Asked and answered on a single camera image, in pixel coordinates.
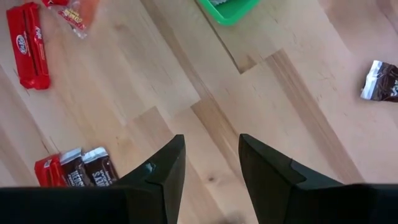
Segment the hershey's chocolate bar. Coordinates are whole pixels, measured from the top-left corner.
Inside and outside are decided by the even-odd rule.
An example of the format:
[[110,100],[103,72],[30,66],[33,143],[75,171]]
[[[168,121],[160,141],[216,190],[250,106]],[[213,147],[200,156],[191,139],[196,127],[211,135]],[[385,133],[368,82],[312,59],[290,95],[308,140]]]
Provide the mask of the hershey's chocolate bar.
[[91,181],[99,187],[106,187],[119,179],[105,148],[98,147],[83,156]]
[[373,61],[361,98],[398,102],[398,68],[386,62]]
[[73,149],[60,157],[65,180],[70,187],[93,186],[81,158],[81,148]]

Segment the wooden floor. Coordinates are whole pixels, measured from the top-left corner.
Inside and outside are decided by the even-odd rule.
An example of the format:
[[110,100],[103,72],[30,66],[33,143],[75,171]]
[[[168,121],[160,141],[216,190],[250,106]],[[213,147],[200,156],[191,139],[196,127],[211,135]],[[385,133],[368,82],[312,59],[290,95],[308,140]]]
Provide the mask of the wooden floor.
[[120,176],[187,142],[179,223],[256,223],[238,161],[249,133],[344,183],[398,182],[398,104],[359,98],[375,59],[398,64],[396,0],[262,0],[221,27],[194,0],[102,0],[80,40],[41,10],[53,84],[20,86],[0,9],[0,185],[34,162],[104,146]]

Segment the kit kat logo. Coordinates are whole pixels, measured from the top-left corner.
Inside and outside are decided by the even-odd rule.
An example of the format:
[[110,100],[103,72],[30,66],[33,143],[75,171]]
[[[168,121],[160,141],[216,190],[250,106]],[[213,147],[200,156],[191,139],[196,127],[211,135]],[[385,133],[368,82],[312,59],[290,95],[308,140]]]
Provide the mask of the kit kat logo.
[[22,54],[26,54],[27,53],[27,46],[26,46],[26,41],[23,35],[18,35],[17,36],[17,46],[19,51]]
[[42,39],[42,30],[40,30],[40,28],[38,28],[38,27],[35,27],[35,31],[36,31],[36,38],[41,40]]

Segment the chocolate candy wrapper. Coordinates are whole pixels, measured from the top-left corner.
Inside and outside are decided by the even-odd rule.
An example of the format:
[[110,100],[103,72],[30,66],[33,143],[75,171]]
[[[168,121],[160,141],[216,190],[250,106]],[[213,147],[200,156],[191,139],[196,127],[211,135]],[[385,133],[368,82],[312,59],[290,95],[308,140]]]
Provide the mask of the chocolate candy wrapper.
[[210,0],[211,4],[217,6],[221,3],[227,2],[228,0]]
[[26,89],[50,86],[49,70],[39,21],[39,5],[33,2],[7,10],[12,48],[19,82]]
[[57,12],[80,38],[87,36],[100,0],[42,0],[50,10]]
[[373,61],[361,98],[398,102],[398,68],[386,62]]
[[68,186],[94,186],[86,173],[85,165],[81,158],[81,148],[73,149],[61,155],[60,163]]
[[59,154],[37,161],[35,163],[35,173],[41,187],[67,186]]
[[106,187],[119,179],[105,148],[99,147],[83,156],[87,173],[98,187]]

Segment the green container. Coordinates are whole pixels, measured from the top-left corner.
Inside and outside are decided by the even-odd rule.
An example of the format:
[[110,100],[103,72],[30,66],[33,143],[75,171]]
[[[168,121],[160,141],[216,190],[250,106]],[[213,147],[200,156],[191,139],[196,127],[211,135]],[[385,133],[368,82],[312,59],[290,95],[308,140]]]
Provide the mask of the green container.
[[199,0],[214,19],[224,26],[231,26],[246,15],[260,0],[228,0],[217,6],[209,0]]

